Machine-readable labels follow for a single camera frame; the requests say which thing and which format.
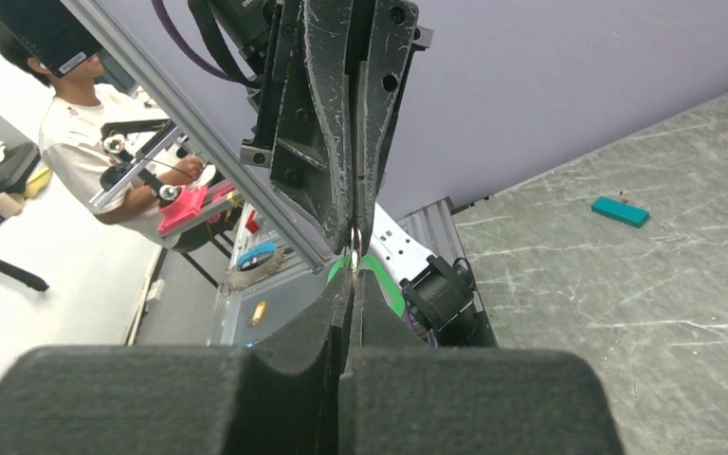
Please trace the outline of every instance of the white t-shirt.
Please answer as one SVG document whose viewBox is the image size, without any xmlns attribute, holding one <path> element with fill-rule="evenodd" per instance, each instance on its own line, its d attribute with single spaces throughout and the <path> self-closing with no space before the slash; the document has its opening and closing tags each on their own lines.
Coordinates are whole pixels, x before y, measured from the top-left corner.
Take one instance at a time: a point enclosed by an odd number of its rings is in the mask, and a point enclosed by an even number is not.
<svg viewBox="0 0 728 455">
<path fill-rule="evenodd" d="M 119 193 L 103 209 L 96 209 L 89 201 L 101 190 L 101 174 L 118 162 L 117 158 L 105 153 L 101 148 L 101 127 L 114 121 L 167 118 L 159 109 L 150 109 L 140 101 L 120 93 L 109 84 L 96 86 L 96 96 L 101 106 L 88 107 L 70 104 L 54 98 L 46 111 L 40 130 L 40 150 L 44 163 L 60 178 L 65 187 L 93 214 L 110 212 L 121 207 L 124 195 L 130 189 L 140 188 L 143 182 L 135 179 L 130 187 Z M 129 137 L 127 150 L 134 153 L 149 135 Z M 170 156 L 159 155 L 155 160 L 173 164 Z M 155 163 L 147 166 L 152 173 L 158 173 Z M 157 231 L 163 217 L 157 204 L 137 218 L 121 223 L 121 226 L 134 230 L 156 244 L 171 248 L 179 236 L 160 238 Z"/>
</svg>

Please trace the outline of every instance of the man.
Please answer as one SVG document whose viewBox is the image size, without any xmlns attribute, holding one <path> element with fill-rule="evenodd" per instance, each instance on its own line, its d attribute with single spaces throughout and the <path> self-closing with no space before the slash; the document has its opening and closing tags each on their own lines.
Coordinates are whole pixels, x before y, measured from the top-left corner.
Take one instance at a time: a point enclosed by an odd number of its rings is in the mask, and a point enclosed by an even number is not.
<svg viewBox="0 0 728 455">
<path fill-rule="evenodd" d="M 134 230 L 149 240 L 178 251 L 190 251 L 212 235 L 232 229 L 229 214 L 213 225 L 204 225 L 180 236 L 163 240 L 157 227 L 162 220 L 152 190 L 136 180 L 103 209 L 89 204 L 101 189 L 104 171 L 116 164 L 115 158 L 101 147 L 101 126 L 128 120 L 165 118 L 157 109 L 148 109 L 142 102 L 119 93 L 112 85 L 96 84 L 104 72 L 98 57 L 80 64 L 62 78 L 55 77 L 33 57 L 0 21 L 0 54 L 8 62 L 27 72 L 38 82 L 52 87 L 54 99 L 41 124 L 39 146 L 45 164 L 60 178 L 65 187 L 105 225 L 119 225 Z M 157 174 L 166 185 L 205 184 L 199 177 L 205 168 L 196 157 L 175 162 L 159 173 L 161 162 L 147 169 Z"/>
</svg>

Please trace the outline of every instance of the white label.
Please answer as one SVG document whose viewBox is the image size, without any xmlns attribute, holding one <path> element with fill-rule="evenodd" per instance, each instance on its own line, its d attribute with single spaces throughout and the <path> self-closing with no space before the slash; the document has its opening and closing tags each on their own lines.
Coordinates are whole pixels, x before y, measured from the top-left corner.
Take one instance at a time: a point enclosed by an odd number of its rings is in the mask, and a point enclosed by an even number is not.
<svg viewBox="0 0 728 455">
<path fill-rule="evenodd" d="M 68 71 L 74 69 L 78 64 L 84 62 L 85 59 L 85 53 L 80 52 L 79 54 L 75 55 L 74 58 L 66 62 L 63 66 L 60 66 L 60 73 L 63 75 L 68 74 Z"/>
</svg>

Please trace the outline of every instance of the teal eraser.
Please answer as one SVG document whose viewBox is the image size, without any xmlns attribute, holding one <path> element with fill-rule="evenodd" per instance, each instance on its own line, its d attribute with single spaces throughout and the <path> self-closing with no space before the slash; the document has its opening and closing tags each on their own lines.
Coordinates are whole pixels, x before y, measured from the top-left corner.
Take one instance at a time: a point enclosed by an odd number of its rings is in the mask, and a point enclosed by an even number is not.
<svg viewBox="0 0 728 455">
<path fill-rule="evenodd" d="M 592 203 L 591 210 L 615 221 L 626 223 L 636 228 L 648 221 L 648 210 L 624 204 L 623 202 L 601 196 Z"/>
</svg>

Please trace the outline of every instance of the green plate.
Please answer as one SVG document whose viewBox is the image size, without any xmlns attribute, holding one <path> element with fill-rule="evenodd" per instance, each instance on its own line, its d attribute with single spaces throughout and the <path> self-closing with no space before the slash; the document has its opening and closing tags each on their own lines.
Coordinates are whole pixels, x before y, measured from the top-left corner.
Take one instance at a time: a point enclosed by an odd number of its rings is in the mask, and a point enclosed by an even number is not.
<svg viewBox="0 0 728 455">
<path fill-rule="evenodd" d="M 330 282 L 341 267 L 346 267 L 350 263 L 350 256 L 340 258 L 328 274 L 328 282 Z M 403 299 L 403 292 L 397 287 L 397 284 L 389 276 L 389 272 L 381 265 L 381 263 L 373 255 L 366 255 L 361 258 L 359 268 L 362 270 L 371 270 L 378 279 L 381 286 L 381 292 L 384 293 L 384 299 L 395 315 L 402 318 L 406 314 L 406 300 Z"/>
</svg>

